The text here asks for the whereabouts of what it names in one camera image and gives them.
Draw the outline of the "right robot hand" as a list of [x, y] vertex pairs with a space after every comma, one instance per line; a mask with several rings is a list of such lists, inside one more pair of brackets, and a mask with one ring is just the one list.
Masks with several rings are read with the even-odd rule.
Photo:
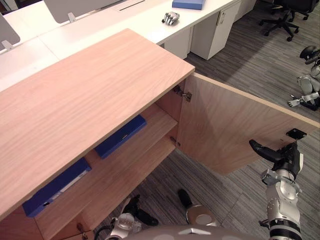
[[263, 146], [253, 139], [249, 140], [249, 145], [260, 157], [273, 163], [273, 171], [286, 170], [293, 176], [294, 180], [297, 178], [302, 167], [300, 164], [300, 152], [296, 141], [277, 151]]

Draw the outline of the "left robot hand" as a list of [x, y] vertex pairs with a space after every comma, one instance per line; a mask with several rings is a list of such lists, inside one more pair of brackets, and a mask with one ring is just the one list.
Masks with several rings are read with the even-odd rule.
[[139, 194], [131, 198], [129, 203], [124, 207], [122, 214], [131, 214], [134, 218], [137, 218], [140, 222], [147, 226], [157, 226], [159, 221], [138, 207], [139, 199]]

